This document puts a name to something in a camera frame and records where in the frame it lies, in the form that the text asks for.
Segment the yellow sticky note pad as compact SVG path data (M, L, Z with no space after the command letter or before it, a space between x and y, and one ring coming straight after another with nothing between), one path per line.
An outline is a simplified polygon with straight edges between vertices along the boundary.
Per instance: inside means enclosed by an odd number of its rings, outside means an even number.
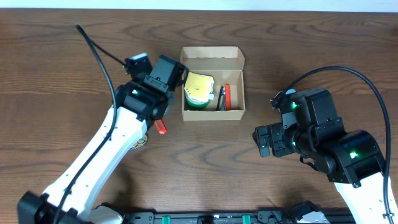
M211 75L189 72L183 89L189 100L207 103L214 99L214 82Z

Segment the green tape roll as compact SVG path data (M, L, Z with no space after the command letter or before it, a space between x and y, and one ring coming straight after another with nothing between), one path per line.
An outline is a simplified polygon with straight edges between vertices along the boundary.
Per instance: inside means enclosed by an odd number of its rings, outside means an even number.
M185 95L185 101L187 102L188 106L196 109L204 109L210 104L210 100L204 102L204 101L198 101L195 99L190 98L188 95Z

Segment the red utility knife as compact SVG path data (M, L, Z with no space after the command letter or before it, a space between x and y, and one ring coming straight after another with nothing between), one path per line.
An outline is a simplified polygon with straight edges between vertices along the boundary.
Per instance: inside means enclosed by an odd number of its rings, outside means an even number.
M161 119L156 120L154 124L160 134L167 134L167 128Z

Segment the cardboard box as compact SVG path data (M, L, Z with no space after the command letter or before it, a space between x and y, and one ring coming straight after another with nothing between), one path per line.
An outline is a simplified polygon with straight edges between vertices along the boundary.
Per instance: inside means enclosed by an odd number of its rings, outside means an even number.
M246 110L244 99L244 55L239 47L183 47L180 62L193 73L214 78L214 99L204 108L189 105L182 93L182 117L184 121L240 120ZM228 110L218 110L220 89L228 84L230 104Z

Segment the red black stapler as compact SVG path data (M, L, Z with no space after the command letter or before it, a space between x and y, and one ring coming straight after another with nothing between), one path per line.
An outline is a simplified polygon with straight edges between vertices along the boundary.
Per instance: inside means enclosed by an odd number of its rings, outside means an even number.
M229 84L222 85L220 88L217 106L217 111L231 110L231 88Z

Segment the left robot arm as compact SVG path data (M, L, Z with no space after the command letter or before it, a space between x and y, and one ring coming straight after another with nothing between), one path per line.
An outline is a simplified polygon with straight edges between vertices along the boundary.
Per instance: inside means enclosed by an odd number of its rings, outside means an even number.
M93 205L109 176L174 102L189 69L161 55L125 59L131 81L115 91L114 104L99 130L71 166L41 195L26 192L17 204L19 223L91 223Z

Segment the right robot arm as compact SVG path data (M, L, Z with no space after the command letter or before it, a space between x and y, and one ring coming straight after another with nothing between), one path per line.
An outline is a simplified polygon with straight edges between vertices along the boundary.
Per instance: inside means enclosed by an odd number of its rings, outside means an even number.
M392 190L383 188L389 176L378 143L365 130L345 130L328 90L289 90L279 111L279 123L252 134L262 157L298 154L301 163L334 183L356 223L397 221Z

